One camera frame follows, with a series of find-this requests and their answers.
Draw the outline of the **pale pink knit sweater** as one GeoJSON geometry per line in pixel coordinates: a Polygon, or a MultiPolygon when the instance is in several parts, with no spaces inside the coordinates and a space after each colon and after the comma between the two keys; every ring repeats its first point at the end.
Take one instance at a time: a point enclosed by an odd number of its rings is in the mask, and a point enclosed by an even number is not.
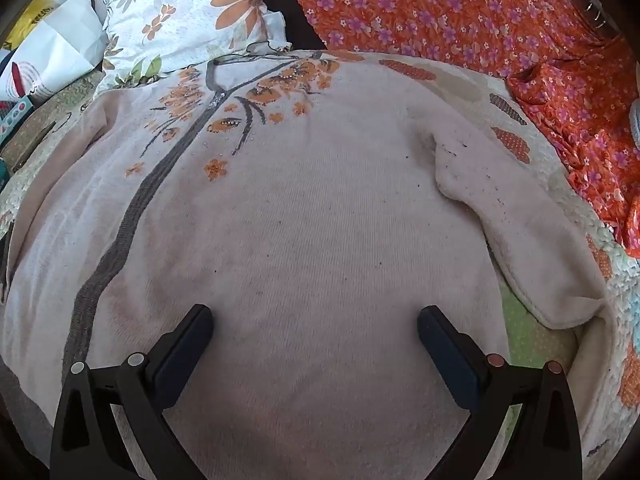
{"type": "Polygon", "coordinates": [[[538,178],[373,55],[204,64],[102,94],[29,185],[1,308],[1,392],[50,453],[73,363],[216,328],[172,430],[209,479],[422,479],[464,423],[420,343],[440,307],[509,348],[500,286],[552,330],[610,307],[538,178]]]}

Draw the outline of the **heart patterned quilted bedspread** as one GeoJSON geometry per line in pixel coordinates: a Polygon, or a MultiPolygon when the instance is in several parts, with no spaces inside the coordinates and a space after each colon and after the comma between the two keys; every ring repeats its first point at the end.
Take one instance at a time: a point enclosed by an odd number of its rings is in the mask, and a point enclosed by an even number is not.
{"type": "Polygon", "coordinates": [[[51,479],[595,479],[616,310],[477,78],[230,56],[105,92],[3,254],[1,397],[51,479]]]}

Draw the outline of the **teal box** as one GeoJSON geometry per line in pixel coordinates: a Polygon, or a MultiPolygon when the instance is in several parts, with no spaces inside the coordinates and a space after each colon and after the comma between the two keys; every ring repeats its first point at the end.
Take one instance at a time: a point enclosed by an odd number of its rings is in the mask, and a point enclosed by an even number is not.
{"type": "Polygon", "coordinates": [[[3,159],[0,159],[0,192],[6,187],[10,179],[9,167],[3,159]]]}

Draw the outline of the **light blue dotted card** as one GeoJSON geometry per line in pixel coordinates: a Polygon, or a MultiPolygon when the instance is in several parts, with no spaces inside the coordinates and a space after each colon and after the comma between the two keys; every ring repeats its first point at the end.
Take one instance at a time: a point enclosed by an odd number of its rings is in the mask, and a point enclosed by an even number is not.
{"type": "Polygon", "coordinates": [[[28,96],[23,96],[17,102],[14,103],[6,117],[1,121],[0,131],[0,145],[3,146],[6,142],[11,140],[12,136],[17,133],[17,130],[21,128],[25,120],[29,118],[35,107],[32,104],[32,100],[28,96]]]}

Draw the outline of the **white paper bag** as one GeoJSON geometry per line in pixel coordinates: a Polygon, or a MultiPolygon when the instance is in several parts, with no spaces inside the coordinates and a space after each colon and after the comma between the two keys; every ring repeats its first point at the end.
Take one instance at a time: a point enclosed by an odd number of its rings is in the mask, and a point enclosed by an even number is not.
{"type": "Polygon", "coordinates": [[[1,99],[47,101],[100,65],[106,45],[92,0],[66,0],[1,63],[1,99]]]}

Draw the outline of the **orange floral fabric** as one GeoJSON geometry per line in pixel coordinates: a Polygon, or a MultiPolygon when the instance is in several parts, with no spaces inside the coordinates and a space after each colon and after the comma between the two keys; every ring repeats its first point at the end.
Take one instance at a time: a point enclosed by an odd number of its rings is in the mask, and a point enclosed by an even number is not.
{"type": "Polygon", "coordinates": [[[639,253],[637,60],[572,0],[297,0],[332,49],[420,56],[503,79],[574,190],[639,253]]]}

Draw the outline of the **white floral pillow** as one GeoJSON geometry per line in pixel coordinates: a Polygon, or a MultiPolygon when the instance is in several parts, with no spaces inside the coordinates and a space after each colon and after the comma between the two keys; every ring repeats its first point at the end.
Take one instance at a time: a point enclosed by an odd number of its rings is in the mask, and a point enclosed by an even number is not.
{"type": "Polygon", "coordinates": [[[104,0],[108,44],[96,94],[134,88],[228,54],[290,47],[264,0],[104,0]]]}

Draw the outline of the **yellow plastic bag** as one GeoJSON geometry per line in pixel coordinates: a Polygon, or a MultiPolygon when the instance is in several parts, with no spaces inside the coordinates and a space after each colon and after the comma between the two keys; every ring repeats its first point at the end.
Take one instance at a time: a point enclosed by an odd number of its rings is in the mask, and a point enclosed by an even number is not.
{"type": "Polygon", "coordinates": [[[15,50],[39,23],[57,8],[58,3],[54,0],[32,0],[3,40],[2,48],[15,50]]]}

